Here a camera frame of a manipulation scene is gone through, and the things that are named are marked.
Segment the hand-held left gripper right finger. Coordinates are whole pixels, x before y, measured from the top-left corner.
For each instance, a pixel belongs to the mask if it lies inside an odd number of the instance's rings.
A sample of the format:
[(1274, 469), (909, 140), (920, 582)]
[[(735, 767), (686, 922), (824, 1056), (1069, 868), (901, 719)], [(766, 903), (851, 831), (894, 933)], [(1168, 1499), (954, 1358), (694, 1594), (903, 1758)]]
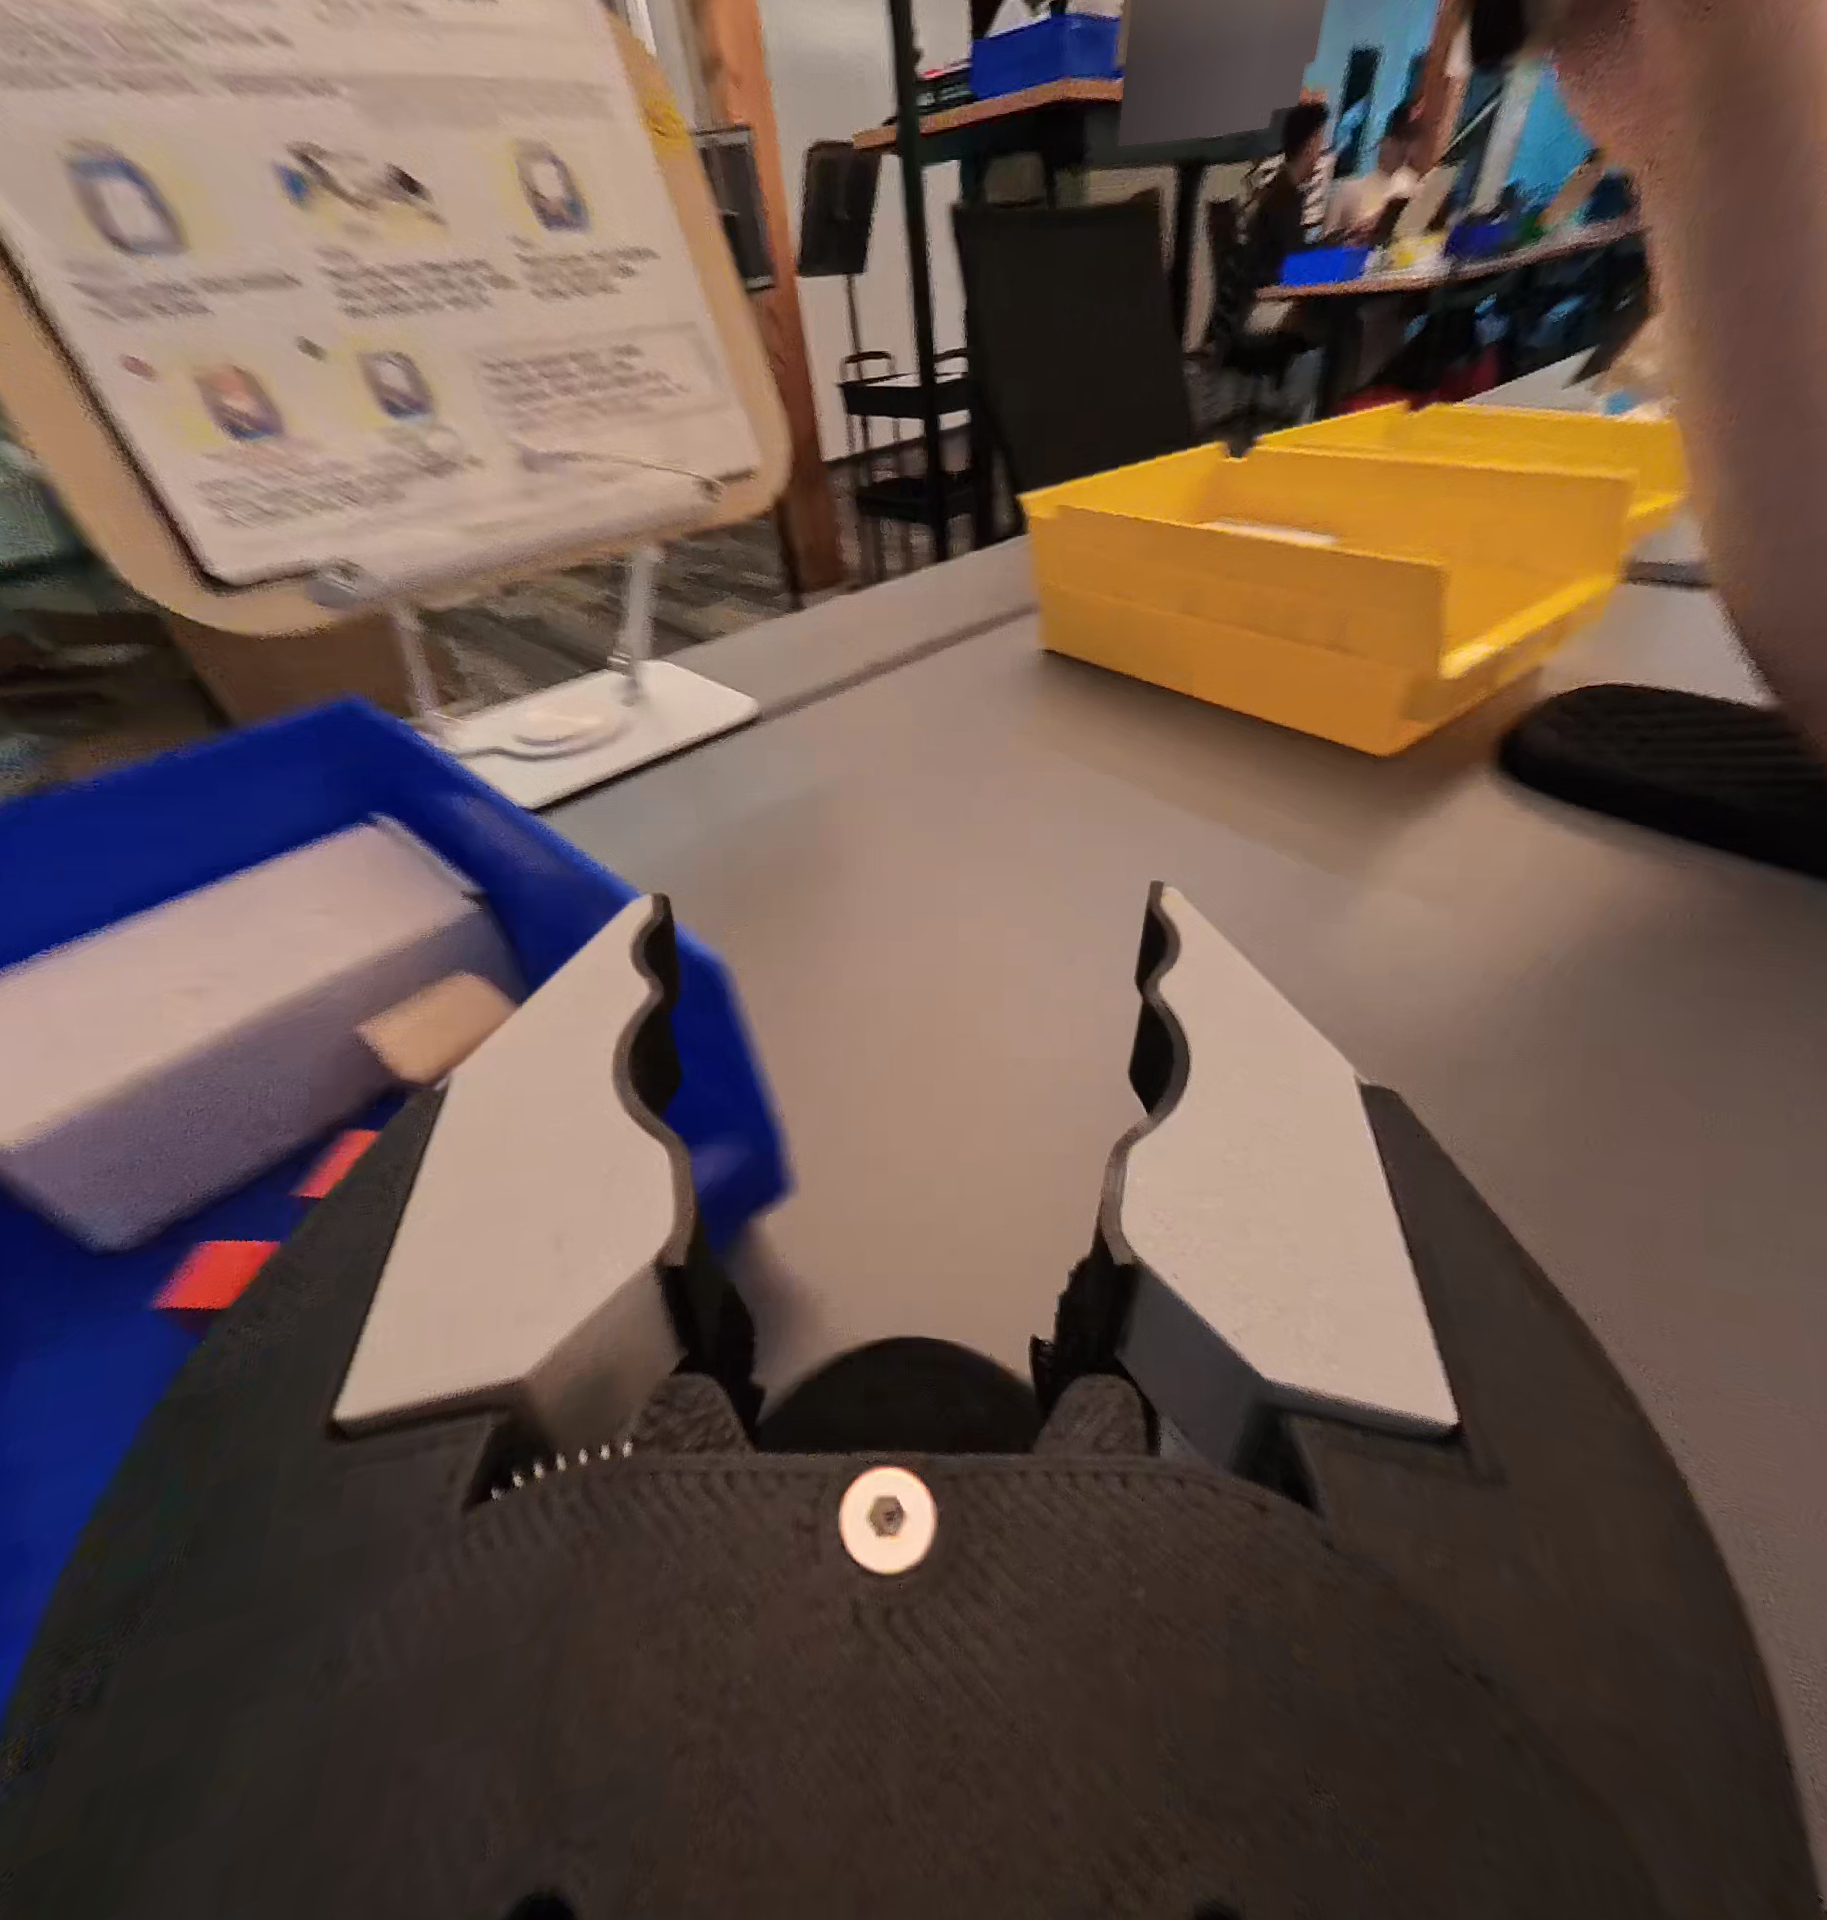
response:
[(1127, 1078), (1087, 1255), (1033, 1383), (1127, 1380), (1157, 1428), (1260, 1471), (1291, 1418), (1447, 1444), (1457, 1405), (1367, 1084), (1174, 885), (1145, 902)]

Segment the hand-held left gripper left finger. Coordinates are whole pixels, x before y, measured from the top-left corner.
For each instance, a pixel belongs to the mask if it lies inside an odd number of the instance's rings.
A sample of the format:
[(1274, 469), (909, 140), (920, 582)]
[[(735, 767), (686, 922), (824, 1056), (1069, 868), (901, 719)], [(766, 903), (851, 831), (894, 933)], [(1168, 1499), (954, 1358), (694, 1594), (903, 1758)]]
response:
[(599, 1452), (676, 1372), (758, 1415), (751, 1311), (665, 1119), (676, 1004), (676, 922), (645, 894), (447, 1078), (336, 1428), (489, 1412)]

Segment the white cardboard box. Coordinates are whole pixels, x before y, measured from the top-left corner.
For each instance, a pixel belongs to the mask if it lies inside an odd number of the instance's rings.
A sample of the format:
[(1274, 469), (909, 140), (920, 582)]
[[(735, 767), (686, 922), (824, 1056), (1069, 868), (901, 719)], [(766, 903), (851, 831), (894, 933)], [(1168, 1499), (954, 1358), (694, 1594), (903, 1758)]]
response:
[(364, 821), (0, 973), (0, 1188), (94, 1252), (391, 1086), (362, 1031), (453, 975), (518, 1004), (484, 890)]

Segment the blue plastic bin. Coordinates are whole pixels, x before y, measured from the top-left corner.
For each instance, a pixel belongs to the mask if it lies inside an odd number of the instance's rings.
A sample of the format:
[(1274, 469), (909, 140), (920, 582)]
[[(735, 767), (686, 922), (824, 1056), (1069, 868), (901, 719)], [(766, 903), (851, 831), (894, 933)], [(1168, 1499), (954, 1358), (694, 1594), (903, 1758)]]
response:
[[(0, 803), (0, 973), (328, 833), (391, 821), (475, 879), (526, 986), (547, 983), (641, 887), (493, 795), (404, 720), (337, 702), (79, 786)], [(129, 1252), (88, 1252), (0, 1185), (0, 1761), (28, 1664), (94, 1510), (157, 1409), (258, 1305), (176, 1316), (157, 1296), (211, 1242), (292, 1247), (344, 1122)]]

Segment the person's right forearm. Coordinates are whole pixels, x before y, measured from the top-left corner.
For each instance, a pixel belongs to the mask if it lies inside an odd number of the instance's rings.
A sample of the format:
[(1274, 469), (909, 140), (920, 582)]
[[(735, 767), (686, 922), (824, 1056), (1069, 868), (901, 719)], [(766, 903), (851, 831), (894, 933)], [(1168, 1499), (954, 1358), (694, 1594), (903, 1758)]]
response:
[(1574, 2), (1551, 54), (1636, 185), (1716, 588), (1827, 758), (1827, 2)]

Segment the yellow plastic bin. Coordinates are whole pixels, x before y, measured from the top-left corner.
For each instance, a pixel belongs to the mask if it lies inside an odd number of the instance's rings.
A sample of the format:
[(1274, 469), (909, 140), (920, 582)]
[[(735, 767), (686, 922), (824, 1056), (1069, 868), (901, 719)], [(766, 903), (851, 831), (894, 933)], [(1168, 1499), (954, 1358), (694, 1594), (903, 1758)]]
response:
[(1391, 462), (1447, 462), (1481, 469), (1600, 470), (1630, 482), (1626, 539), (1665, 533), (1687, 504), (1682, 435), (1662, 416), (1600, 416), (1551, 407), (1363, 407), (1263, 435), (1254, 449), (1330, 449)]
[(1582, 635), (1635, 504), (1610, 469), (1320, 444), (1022, 496), (1050, 654), (1376, 758)]

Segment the black ribbed pad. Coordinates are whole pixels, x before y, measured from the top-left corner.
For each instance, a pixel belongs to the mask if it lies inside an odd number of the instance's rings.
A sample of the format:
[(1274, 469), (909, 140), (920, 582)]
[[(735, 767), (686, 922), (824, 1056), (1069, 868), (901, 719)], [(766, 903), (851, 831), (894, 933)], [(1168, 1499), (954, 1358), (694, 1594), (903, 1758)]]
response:
[(1827, 885), (1827, 767), (1774, 708), (1570, 688), (1502, 735), (1494, 767), (1551, 803)]

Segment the black chair back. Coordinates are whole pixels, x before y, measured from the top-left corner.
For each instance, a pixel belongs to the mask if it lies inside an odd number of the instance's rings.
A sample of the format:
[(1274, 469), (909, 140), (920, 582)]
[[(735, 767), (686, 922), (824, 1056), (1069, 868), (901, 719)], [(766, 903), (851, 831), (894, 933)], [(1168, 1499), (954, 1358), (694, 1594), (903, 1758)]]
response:
[(1014, 496), (1198, 444), (1157, 194), (952, 221), (974, 401)]

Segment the background work table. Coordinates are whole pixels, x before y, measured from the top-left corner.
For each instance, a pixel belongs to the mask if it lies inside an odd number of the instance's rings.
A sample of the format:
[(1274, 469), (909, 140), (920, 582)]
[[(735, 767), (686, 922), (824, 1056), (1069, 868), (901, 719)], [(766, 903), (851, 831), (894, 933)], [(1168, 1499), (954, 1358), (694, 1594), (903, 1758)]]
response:
[(1477, 298), (1488, 280), (1529, 274), (1565, 256), (1590, 256), (1625, 244), (1645, 239), (1645, 228), (1635, 212), (1604, 224), (1565, 228), (1525, 247), (1455, 253), (1453, 247), (1433, 250), (1422, 269), (1367, 270), (1367, 253), (1332, 250), (1332, 264), (1356, 264), (1356, 274), (1313, 280), (1308, 270), (1326, 260), (1326, 250), (1307, 250), (1287, 260), (1287, 280), (1263, 285), (1260, 303), (1278, 303), (1291, 308), (1341, 304), (1348, 313), (1370, 303), (1394, 303), (1411, 313), (1433, 313), (1445, 296)]

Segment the black framed sign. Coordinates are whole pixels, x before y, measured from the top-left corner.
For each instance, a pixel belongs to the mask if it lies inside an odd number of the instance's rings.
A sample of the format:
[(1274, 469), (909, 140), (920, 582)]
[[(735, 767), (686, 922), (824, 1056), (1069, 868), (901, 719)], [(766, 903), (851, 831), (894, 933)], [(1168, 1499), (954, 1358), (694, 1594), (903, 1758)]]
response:
[(855, 280), (871, 264), (881, 201), (881, 154), (814, 140), (803, 160), (796, 274)]
[(778, 285), (778, 270), (758, 184), (754, 131), (749, 124), (699, 130), (694, 131), (694, 150), (708, 173), (745, 291), (769, 296)]

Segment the dark metal shelf rack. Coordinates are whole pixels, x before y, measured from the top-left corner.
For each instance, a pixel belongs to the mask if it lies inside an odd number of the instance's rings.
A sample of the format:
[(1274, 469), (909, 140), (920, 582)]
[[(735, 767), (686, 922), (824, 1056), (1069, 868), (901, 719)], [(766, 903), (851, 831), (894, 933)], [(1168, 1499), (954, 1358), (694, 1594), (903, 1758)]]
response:
[[(937, 360), (937, 303), (934, 303), (934, 233), (937, 216), (927, 207), (927, 173), (941, 166), (959, 168), (959, 207), (986, 201), (986, 168), (1001, 157), (1034, 157), (1044, 168), (1044, 190), (1057, 194), (1057, 168), (1087, 168), (1096, 154), (1118, 131), (1118, 111), (1123, 102), (1123, 77), (1110, 86), (1096, 83), (1061, 83), (1033, 92), (1006, 96), (994, 102), (970, 100), (964, 106), (948, 106), (927, 111), (920, 102), (920, 44), (915, 26), (915, 2), (885, 2), (885, 59), (894, 74), (894, 110), (865, 131), (855, 131), (858, 150), (891, 157), (901, 173), (901, 253), (903, 253), (903, 287), (909, 304), (909, 338), (915, 369), (924, 382), (924, 431), (927, 431), (927, 482), (941, 477), (937, 448), (937, 398), (934, 398), (934, 360)], [(974, 416), (980, 437), (990, 449), (990, 435), (980, 414), (980, 398), (974, 386)], [(934, 514), (937, 559), (948, 561), (948, 513), (941, 501)]]

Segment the wooden post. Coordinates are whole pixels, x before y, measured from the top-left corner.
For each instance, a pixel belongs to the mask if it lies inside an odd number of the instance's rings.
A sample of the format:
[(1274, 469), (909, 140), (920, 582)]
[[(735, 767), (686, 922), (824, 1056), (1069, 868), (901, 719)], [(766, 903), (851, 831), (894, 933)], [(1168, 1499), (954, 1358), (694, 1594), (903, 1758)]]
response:
[(782, 401), (787, 477), (778, 528), (800, 595), (824, 595), (849, 582), (836, 496), (824, 470), (813, 355), (800, 304), (796, 233), (784, 194), (778, 110), (766, 59), (758, 2), (686, 2), (697, 88), (709, 118), (751, 131), (754, 205), (773, 250), (773, 287), (754, 296), (754, 317)]

